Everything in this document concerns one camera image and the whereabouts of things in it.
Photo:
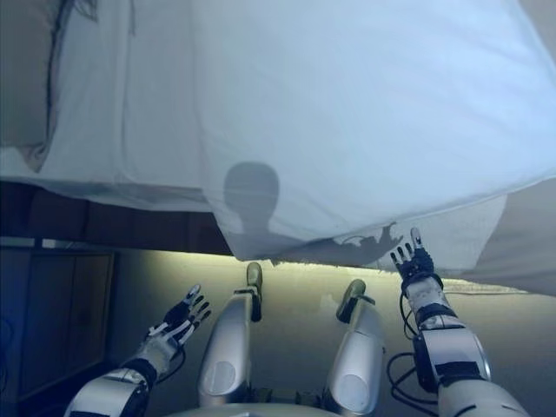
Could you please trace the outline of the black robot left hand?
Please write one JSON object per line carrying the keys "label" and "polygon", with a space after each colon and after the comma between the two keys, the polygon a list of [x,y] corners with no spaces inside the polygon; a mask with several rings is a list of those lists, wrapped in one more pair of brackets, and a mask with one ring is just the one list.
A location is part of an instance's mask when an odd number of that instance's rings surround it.
{"label": "black robot left hand", "polygon": [[202,286],[195,284],[165,314],[160,324],[149,329],[147,338],[166,342],[173,348],[182,348],[211,313],[210,302],[202,293]]}

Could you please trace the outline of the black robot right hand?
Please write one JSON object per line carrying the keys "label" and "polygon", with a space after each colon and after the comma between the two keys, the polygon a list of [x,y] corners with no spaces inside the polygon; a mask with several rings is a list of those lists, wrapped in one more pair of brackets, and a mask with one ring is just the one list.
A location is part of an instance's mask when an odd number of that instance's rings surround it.
{"label": "black robot right hand", "polygon": [[411,242],[398,246],[390,253],[390,258],[398,271],[403,284],[424,280],[434,276],[434,261],[425,250],[420,231],[410,230]]}

